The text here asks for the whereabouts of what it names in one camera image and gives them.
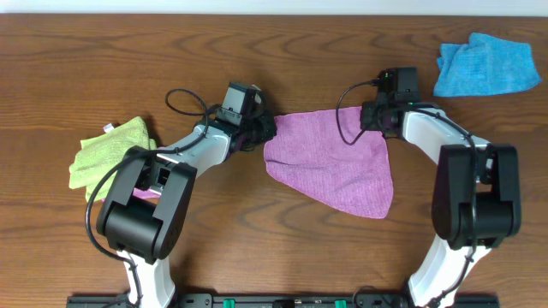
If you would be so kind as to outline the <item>purple microfiber cloth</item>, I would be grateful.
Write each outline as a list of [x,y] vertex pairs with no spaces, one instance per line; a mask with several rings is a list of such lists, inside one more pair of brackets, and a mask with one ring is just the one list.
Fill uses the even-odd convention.
[[277,136],[265,143],[266,172],[276,181],[336,210],[360,217],[387,217],[393,181],[386,141],[366,132],[354,145],[346,136],[360,131],[360,108],[279,115]]

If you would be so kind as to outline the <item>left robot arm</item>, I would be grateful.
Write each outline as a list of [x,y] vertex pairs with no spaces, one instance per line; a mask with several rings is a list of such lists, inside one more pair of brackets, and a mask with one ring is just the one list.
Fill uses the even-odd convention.
[[106,177],[113,180],[89,236],[103,235],[101,251],[122,261],[130,281],[127,307],[167,307],[176,287],[169,255],[182,232],[196,180],[238,151],[276,135],[269,111],[237,114],[220,109],[193,131],[157,150],[133,146]]

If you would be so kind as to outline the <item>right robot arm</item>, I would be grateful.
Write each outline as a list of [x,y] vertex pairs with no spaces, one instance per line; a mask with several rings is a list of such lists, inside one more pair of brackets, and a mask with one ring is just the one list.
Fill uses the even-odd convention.
[[460,295],[473,267],[521,227],[517,150],[472,135],[420,98],[416,68],[388,68],[370,80],[361,132],[378,131],[417,146],[437,166],[432,195],[435,237],[401,294],[383,307],[497,307],[495,295]]

